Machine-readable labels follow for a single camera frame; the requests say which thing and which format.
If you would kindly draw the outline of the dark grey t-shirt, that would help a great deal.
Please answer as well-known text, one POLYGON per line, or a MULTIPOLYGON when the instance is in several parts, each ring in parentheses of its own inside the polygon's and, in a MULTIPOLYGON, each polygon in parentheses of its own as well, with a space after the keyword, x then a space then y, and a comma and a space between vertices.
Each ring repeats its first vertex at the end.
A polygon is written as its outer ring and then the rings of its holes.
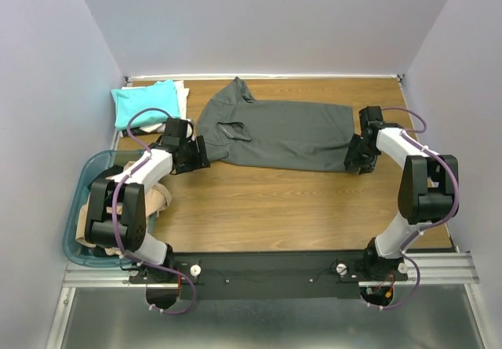
POLYGON ((197 133, 211 162, 343 172, 353 111, 339 104, 258 100, 244 80, 234 78, 204 107, 197 133))

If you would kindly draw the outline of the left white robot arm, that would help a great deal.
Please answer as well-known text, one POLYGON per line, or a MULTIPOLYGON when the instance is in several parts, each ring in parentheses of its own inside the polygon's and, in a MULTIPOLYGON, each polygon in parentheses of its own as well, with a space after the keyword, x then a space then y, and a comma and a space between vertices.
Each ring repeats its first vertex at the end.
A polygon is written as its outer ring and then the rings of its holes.
POLYGON ((165 176, 210 167, 204 139, 194 132, 192 122, 168 118, 163 134, 129 168, 90 184, 85 241, 147 264, 156 282, 173 276, 173 250, 147 232, 147 193, 165 176))

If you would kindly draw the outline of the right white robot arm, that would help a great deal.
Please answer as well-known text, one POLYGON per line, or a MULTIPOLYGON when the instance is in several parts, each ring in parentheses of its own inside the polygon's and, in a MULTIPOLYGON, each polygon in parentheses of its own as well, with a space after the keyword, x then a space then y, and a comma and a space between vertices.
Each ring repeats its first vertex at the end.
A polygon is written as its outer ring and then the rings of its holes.
POLYGON ((368 106, 358 113, 361 133, 355 134, 344 159, 350 173, 371 173, 386 154, 402 169, 398 213, 384 232, 366 246, 358 270, 379 280, 398 269, 406 250, 425 231, 445 224, 460 205, 458 160, 414 140, 397 123, 384 121, 383 109, 368 106))

